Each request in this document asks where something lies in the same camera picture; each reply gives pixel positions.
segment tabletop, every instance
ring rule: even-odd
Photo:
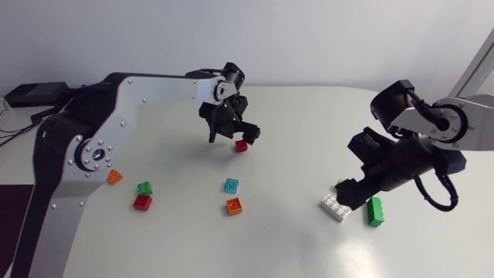
[[[347,149],[365,127],[384,134],[371,115],[376,92],[345,87],[244,87],[244,121],[261,128],[244,153],[217,136],[198,101],[140,107],[137,129],[113,166],[123,175],[88,199],[65,277],[480,277],[492,272],[494,193],[491,152],[464,152],[467,168],[451,176],[459,194],[452,212],[432,208],[413,182],[380,192],[385,222],[367,224],[361,207],[342,223],[320,206],[338,179],[363,174]],[[23,127],[29,109],[0,117]],[[35,132],[0,148],[0,183],[33,182]],[[236,195],[226,178],[240,181]],[[150,181],[147,212],[132,204]],[[448,196],[433,173],[422,181]],[[240,198],[229,216],[225,201]]]

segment green lego brick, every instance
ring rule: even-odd
[[[369,225],[373,227],[378,227],[384,222],[383,207],[378,197],[371,197],[367,202],[367,216]]]
[[[153,187],[149,181],[146,181],[137,185],[137,192],[139,195],[151,195],[153,194]]]

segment bolt hole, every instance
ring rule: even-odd
[[[93,159],[95,161],[100,161],[104,158],[105,156],[105,150],[104,149],[97,149],[93,152]]]

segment cyan lego brick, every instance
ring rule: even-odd
[[[223,190],[225,190],[225,192],[228,193],[236,194],[238,186],[239,186],[239,180],[235,180],[233,178],[227,178]]]
[[[137,185],[137,192],[139,195],[151,195],[153,194],[153,187],[149,181],[145,181]]]

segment black cable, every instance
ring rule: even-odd
[[[5,99],[3,99],[3,108],[4,109],[2,110],[2,112],[0,112],[0,116],[7,111],[7,106],[5,105]]]
[[[444,186],[449,193],[450,196],[449,199],[451,200],[450,205],[439,204],[433,198],[431,198],[431,196],[425,190],[424,184],[422,184],[422,180],[420,179],[420,177],[416,177],[414,180],[415,180],[415,184],[417,185],[417,189],[420,191],[422,196],[424,196],[424,199],[427,202],[429,202],[429,204],[431,204],[433,207],[437,208],[442,212],[450,212],[458,204],[458,193],[456,193],[455,186],[453,185],[453,183],[451,182],[451,180],[447,175],[445,176],[437,175],[437,177],[441,182],[442,186]]]
[[[22,128],[18,133],[16,134],[10,134],[10,135],[6,135],[6,136],[2,136],[0,138],[5,138],[5,137],[10,137],[9,139],[3,141],[2,143],[0,143],[0,147],[2,147],[3,145],[7,144],[8,142],[14,140],[16,137],[18,137],[19,135],[22,135],[28,131],[30,131],[31,129],[33,129],[34,127],[36,127],[39,123],[37,124],[31,124],[29,125],[28,127],[24,127]]]
[[[448,129],[448,121],[443,121],[441,118],[435,116],[431,112],[431,107],[421,100],[412,90],[408,90],[408,95],[411,98],[411,104],[417,110],[417,112],[423,116],[428,122],[433,123],[440,131],[445,131]]]

